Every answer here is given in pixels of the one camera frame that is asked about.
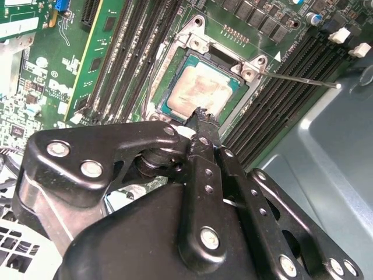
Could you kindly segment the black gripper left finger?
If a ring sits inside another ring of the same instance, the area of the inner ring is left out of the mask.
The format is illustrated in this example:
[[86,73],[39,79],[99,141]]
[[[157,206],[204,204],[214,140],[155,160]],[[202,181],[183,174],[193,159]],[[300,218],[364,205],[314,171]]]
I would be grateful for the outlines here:
[[108,216],[104,196],[164,176],[184,188],[178,251],[197,273],[215,271],[225,256],[207,249],[215,223],[207,169],[217,170],[207,115],[197,108],[185,125],[163,121],[35,132],[27,141],[12,208],[24,225],[65,254],[75,237]]

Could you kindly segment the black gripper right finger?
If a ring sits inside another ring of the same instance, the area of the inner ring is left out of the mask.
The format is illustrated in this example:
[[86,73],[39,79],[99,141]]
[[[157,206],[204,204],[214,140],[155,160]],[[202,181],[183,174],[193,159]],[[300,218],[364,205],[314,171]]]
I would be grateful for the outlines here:
[[217,170],[207,169],[215,223],[207,249],[223,252],[208,279],[363,279],[355,261],[261,169],[245,172],[207,115]]

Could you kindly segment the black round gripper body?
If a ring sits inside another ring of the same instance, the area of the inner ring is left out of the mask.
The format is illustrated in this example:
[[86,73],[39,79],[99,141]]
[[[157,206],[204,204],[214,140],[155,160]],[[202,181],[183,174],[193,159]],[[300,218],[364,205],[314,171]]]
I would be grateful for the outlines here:
[[216,271],[189,269],[178,251],[184,188],[167,184],[87,227],[71,243],[61,279],[274,279],[256,262],[234,206],[225,204],[227,258]]

